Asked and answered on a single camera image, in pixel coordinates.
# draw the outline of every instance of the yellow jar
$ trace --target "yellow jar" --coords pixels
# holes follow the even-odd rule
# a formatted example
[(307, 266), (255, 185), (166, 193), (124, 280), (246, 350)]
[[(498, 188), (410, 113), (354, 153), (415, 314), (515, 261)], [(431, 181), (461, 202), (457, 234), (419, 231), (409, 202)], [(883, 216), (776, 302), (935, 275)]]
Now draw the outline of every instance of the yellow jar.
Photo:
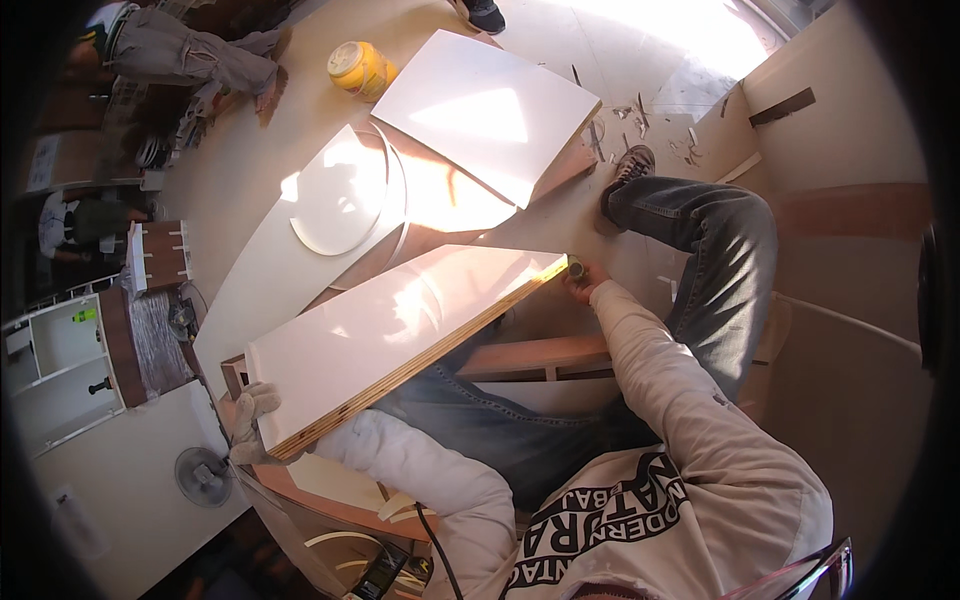
[(341, 44), (326, 62), (334, 85), (366, 102), (376, 102), (396, 79), (396, 67), (366, 41)]

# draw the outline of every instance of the work glove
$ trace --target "work glove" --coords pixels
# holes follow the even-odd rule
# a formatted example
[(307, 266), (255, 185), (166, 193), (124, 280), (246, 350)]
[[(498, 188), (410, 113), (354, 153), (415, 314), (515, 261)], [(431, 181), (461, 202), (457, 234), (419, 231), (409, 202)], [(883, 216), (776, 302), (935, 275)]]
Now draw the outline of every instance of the work glove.
[(256, 420), (265, 413), (279, 408), (280, 396), (276, 393), (276, 386), (272, 383), (258, 381), (245, 387), (237, 398), (236, 420), (233, 423), (232, 448), (230, 460), (235, 465), (277, 465), (286, 467), (293, 465), (316, 443), (301, 450), (297, 454), (281, 461), (267, 454), (263, 447), (263, 439), (257, 428)]

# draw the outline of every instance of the white sweatshirt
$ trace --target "white sweatshirt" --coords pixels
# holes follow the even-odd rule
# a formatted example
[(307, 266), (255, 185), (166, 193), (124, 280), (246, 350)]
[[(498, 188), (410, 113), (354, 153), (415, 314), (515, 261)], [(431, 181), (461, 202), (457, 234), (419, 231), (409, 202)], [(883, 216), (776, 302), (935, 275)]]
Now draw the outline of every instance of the white sweatshirt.
[[(401, 420), (364, 411), (316, 453), (436, 511), (437, 538), (471, 600), (568, 598), (587, 581), (709, 600), (827, 545), (830, 498), (804, 460), (728, 403), (629, 292), (606, 281), (590, 304), (627, 405), (663, 444), (591, 461), (520, 543), (503, 478)], [(434, 554), (423, 598), (453, 598)]]

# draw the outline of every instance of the black shoe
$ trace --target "black shoe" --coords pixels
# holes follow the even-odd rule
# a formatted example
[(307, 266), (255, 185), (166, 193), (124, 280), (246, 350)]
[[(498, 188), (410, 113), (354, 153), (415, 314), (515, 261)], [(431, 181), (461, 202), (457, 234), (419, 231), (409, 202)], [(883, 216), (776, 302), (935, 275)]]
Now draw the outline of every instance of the black shoe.
[(600, 195), (600, 202), (597, 203), (596, 212), (593, 215), (593, 228), (598, 233), (610, 236), (626, 231), (607, 216), (607, 201), (610, 194), (637, 178), (654, 175), (656, 166), (654, 151), (643, 145), (634, 146), (620, 158), (616, 163), (613, 183), (608, 185)]
[(446, 0), (457, 10), (471, 29), (495, 36), (507, 28), (500, 9), (493, 0)]

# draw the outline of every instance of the green bottle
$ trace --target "green bottle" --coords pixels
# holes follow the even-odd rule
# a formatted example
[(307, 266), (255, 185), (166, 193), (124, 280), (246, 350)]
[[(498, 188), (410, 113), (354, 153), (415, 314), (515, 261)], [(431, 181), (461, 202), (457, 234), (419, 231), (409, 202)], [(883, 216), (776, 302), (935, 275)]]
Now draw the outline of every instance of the green bottle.
[(82, 310), (76, 315), (73, 316), (74, 323), (83, 323), (84, 321), (89, 321), (90, 319), (97, 318), (97, 309), (96, 308), (87, 308)]

